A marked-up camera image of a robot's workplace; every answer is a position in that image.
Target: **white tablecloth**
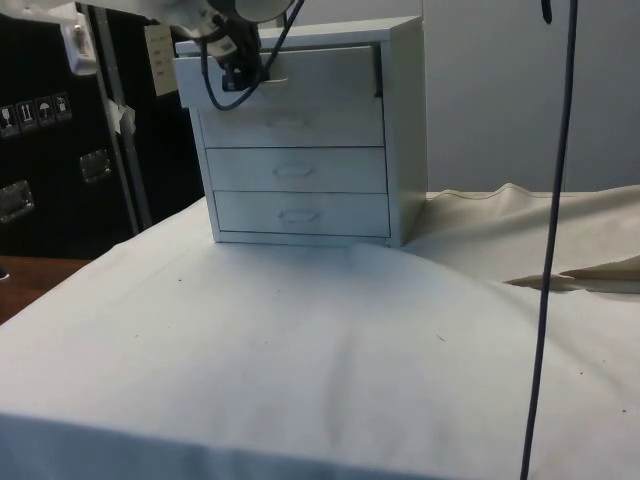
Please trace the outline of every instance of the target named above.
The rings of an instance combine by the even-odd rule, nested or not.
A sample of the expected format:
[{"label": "white tablecloth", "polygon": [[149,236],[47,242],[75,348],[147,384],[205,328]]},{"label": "white tablecloth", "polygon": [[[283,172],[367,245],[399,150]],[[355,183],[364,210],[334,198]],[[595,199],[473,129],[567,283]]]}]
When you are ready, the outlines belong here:
[{"label": "white tablecloth", "polygon": [[[517,478],[538,293],[481,264],[214,245],[199,202],[0,327],[0,478]],[[533,478],[638,478],[639,347],[552,296]]]}]

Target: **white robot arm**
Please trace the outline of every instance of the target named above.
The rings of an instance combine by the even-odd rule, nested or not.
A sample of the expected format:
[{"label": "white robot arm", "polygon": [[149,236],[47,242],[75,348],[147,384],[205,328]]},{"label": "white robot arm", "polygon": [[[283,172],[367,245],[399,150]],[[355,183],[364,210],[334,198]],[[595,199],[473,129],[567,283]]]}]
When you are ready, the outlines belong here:
[{"label": "white robot arm", "polygon": [[[209,54],[225,71],[225,89],[244,91],[268,75],[260,57],[257,25],[285,13],[293,0],[87,0],[83,3],[142,15],[206,42]],[[60,24],[72,70],[80,75],[92,73],[91,68],[83,68],[87,64],[83,60],[93,55],[86,19],[77,12],[74,3],[0,0],[0,14]]]}]

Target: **drawer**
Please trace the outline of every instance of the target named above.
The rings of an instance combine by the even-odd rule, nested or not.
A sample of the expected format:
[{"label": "drawer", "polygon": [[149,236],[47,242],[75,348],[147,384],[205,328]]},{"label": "drawer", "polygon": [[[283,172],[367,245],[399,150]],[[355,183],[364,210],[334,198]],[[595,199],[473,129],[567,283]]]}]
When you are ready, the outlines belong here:
[{"label": "drawer", "polygon": [[383,148],[207,150],[214,190],[387,193]]},{"label": "drawer", "polygon": [[[376,52],[372,47],[282,52],[263,82],[240,108],[268,105],[325,105],[373,98],[378,94]],[[268,54],[263,54],[264,61]],[[183,107],[210,107],[199,58],[178,58],[176,77]],[[210,59],[209,74],[216,98],[223,104],[241,93],[222,90],[224,72]]]},{"label": "drawer", "polygon": [[381,194],[215,192],[220,230],[389,236]]},{"label": "drawer", "polygon": [[201,110],[207,148],[382,147],[382,102]]}]

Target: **metal pole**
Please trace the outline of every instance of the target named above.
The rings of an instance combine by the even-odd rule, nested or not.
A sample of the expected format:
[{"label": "metal pole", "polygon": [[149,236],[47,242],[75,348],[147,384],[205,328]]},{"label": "metal pole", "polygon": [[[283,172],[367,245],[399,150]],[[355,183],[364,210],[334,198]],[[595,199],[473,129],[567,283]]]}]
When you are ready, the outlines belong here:
[{"label": "metal pole", "polygon": [[[109,79],[109,86],[111,87],[111,92],[113,94],[113,101],[120,106],[124,106],[126,105],[126,100],[124,96],[124,89],[122,88],[122,80],[120,79],[120,73],[118,72],[118,62],[113,48],[113,39],[111,37],[111,31],[109,30],[107,11],[104,8],[96,8],[95,14],[96,23],[98,25],[98,38],[100,38],[100,44],[102,46],[107,78]],[[144,188],[140,162],[138,160],[138,152],[136,151],[130,122],[126,120],[122,121],[120,123],[120,130],[122,132],[122,142],[124,143],[124,151],[126,154],[127,164],[129,166],[129,173],[131,175],[133,194],[136,206],[138,207],[138,213],[140,214],[142,229],[144,230],[151,227],[153,222],[151,220],[149,200],[147,199],[147,194]]]},{"label": "metal pole", "polygon": [[[82,5],[82,13],[87,18],[87,28],[89,30],[89,34],[92,39],[94,39],[95,45],[95,37],[93,34],[93,30],[91,28],[91,22],[89,21],[89,7],[87,5]],[[98,80],[98,89],[100,90],[100,98],[102,99],[102,106],[104,107],[104,111],[107,112],[109,108],[108,97],[107,97],[107,87],[104,82],[104,75],[102,72],[102,65],[98,62],[98,72],[96,74],[96,78]],[[107,122],[109,128],[109,139],[111,140],[111,147],[113,148],[113,154],[115,156],[115,162],[118,166],[118,176],[120,177],[120,184],[122,186],[122,191],[124,195],[124,201],[127,206],[127,214],[129,215],[129,223],[131,225],[131,231],[133,235],[137,235],[140,233],[140,225],[138,224],[138,219],[136,217],[136,210],[133,205],[133,200],[131,198],[131,190],[129,188],[129,181],[127,180],[127,172],[124,167],[124,161],[122,159],[122,152],[120,151],[120,145],[118,144],[118,138],[116,137],[116,132],[113,129],[113,125],[111,122]]]}]

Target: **black wire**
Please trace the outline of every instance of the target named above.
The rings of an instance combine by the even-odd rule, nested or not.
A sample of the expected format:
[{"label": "black wire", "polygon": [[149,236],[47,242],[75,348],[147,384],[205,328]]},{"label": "black wire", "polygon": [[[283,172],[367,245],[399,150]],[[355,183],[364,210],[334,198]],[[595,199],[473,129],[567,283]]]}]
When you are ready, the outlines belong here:
[{"label": "black wire", "polygon": [[531,387],[531,403],[529,405],[529,418],[527,420],[527,433],[522,455],[522,469],[520,480],[529,477],[529,464],[531,461],[531,449],[533,445],[533,433],[538,411],[538,397],[540,395],[540,380],[542,377],[542,361],[544,358],[544,345],[547,332],[547,312],[549,309],[549,291],[551,289],[551,270],[553,267],[553,255],[555,253],[556,234],[558,231],[558,216],[560,212],[560,192],[564,177],[564,166],[567,155],[567,142],[569,138],[569,124],[571,121],[571,106],[573,103],[573,73],[576,54],[576,32],[578,27],[578,0],[571,0],[569,13],[569,38],[567,42],[567,63],[564,83],[564,107],[562,112],[562,127],[560,130],[560,144],[556,160],[555,179],[553,181],[553,196],[551,200],[551,218],[549,220],[549,238],[547,239],[547,252],[542,274],[542,291],[540,293],[540,319],[538,322],[538,341],[536,344],[536,359],[533,370],[533,385]]},{"label": "black wire", "polygon": [[262,81],[268,78],[269,72],[271,70],[271,66],[273,65],[273,62],[276,61],[276,58],[278,58],[278,54],[282,49],[282,45],[284,44],[284,41],[287,39],[287,35],[289,35],[289,30],[291,30],[291,27],[293,26],[293,23],[295,22],[298,14],[300,13],[300,9],[302,9],[304,2],[305,0],[298,0],[298,3],[296,3],[296,6],[293,8],[293,11],[291,12],[291,16],[289,16],[289,19],[285,24],[282,30],[282,33],[278,38],[278,41],[273,47],[273,50],[271,51],[271,55],[269,55],[269,59],[267,60],[267,63],[265,64],[262,70],[262,73],[258,74],[253,84],[247,90],[245,90],[244,93],[238,99],[234,100],[229,105],[222,105],[216,98],[215,93],[213,93],[213,88],[211,87],[211,78],[209,77],[209,53],[207,52],[207,42],[206,41],[200,42],[200,66],[202,69],[202,76],[204,77],[204,85],[207,89],[207,93],[209,94],[209,98],[211,99],[211,103],[213,104],[214,107],[216,107],[218,110],[221,110],[223,112],[227,112],[229,110],[233,110],[234,108],[239,107],[244,102],[246,102],[249,99],[249,97],[251,97],[251,95],[253,95],[253,93],[258,89]]}]

